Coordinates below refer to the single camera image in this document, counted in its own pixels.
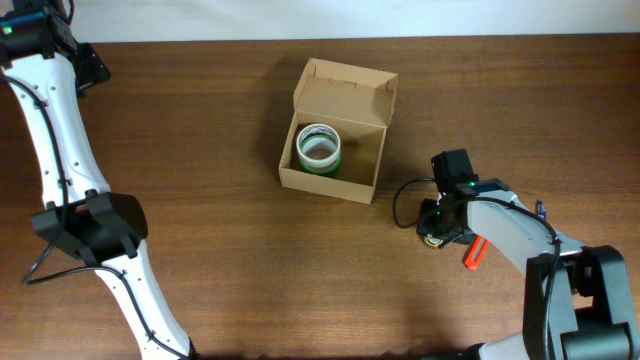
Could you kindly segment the brown cardboard box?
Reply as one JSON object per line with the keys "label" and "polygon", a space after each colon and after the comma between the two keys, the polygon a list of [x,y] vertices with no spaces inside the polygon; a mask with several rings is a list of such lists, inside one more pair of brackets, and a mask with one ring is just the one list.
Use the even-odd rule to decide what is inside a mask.
{"label": "brown cardboard box", "polygon": [[[371,203],[398,81],[391,72],[309,59],[293,94],[294,114],[278,165],[281,185]],[[315,123],[329,125],[340,135],[342,163],[334,177],[308,173],[300,164],[296,137]]]}

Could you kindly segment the white masking tape roll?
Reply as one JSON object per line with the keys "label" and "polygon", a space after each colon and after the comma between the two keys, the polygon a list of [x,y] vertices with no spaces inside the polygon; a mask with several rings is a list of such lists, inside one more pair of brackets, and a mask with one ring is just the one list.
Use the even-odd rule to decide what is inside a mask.
{"label": "white masking tape roll", "polygon": [[321,123],[310,124],[298,132],[295,148],[301,163],[313,170],[331,168],[341,158],[342,142],[338,132]]}

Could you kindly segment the green tape roll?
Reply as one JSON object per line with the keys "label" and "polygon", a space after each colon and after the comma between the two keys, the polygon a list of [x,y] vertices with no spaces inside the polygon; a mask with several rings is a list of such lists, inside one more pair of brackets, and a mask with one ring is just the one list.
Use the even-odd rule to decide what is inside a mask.
{"label": "green tape roll", "polygon": [[311,174],[334,177],[342,163],[342,153],[335,152],[323,159],[313,159],[305,154],[300,156],[300,164],[303,169]]}

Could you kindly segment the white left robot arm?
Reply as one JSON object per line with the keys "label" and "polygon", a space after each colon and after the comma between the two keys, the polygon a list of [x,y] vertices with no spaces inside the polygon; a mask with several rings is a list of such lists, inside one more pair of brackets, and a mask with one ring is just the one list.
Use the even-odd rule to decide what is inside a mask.
{"label": "white left robot arm", "polygon": [[142,358],[195,359],[153,273],[141,204],[111,190],[93,155],[78,101],[111,73],[73,36],[74,14],[71,1],[15,1],[1,17],[1,80],[25,117],[44,205],[31,223],[47,246],[23,282],[93,272],[116,299]]}

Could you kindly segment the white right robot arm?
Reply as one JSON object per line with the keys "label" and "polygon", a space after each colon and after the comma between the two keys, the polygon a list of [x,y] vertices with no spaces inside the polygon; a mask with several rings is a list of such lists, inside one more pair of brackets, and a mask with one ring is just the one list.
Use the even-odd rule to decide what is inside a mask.
{"label": "white right robot arm", "polygon": [[458,358],[638,358],[639,327],[619,251],[555,230],[504,182],[480,179],[464,149],[434,156],[431,166],[439,197],[423,202],[416,225],[425,245],[475,251],[489,243],[525,277],[521,331]]}

